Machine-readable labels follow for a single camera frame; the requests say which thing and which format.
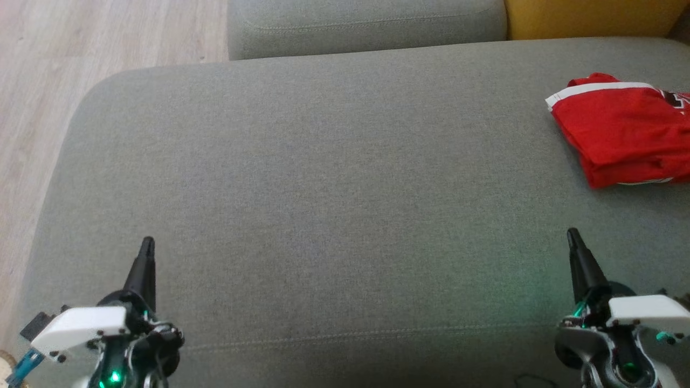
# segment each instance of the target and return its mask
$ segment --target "gray fabric upholstery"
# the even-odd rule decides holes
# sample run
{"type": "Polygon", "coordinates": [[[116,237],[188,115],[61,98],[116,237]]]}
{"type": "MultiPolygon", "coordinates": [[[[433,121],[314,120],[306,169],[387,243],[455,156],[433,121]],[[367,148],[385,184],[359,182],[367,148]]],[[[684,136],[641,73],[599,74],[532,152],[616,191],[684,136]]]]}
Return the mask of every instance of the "gray fabric upholstery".
{"type": "MultiPolygon", "coordinates": [[[[608,38],[115,75],[72,120],[21,317],[94,304],[152,235],[173,387],[575,387],[566,228],[610,278],[680,294],[690,186],[590,190],[544,98],[595,71],[690,90],[688,63],[608,38]]],[[[32,386],[92,368],[70,359],[32,386]]],[[[690,383],[687,348],[663,359],[690,383]]]]}
{"type": "Polygon", "coordinates": [[[230,59],[506,39],[503,0],[230,0],[230,59]]]}

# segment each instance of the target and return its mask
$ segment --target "red shirt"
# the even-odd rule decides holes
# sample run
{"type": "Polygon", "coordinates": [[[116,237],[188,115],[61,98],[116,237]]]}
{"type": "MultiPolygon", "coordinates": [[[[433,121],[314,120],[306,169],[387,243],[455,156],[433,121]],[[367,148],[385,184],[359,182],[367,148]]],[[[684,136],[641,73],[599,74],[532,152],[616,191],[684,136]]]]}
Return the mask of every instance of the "red shirt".
{"type": "Polygon", "coordinates": [[[690,181],[690,95],[594,73],[546,102],[592,188],[690,181]]]}

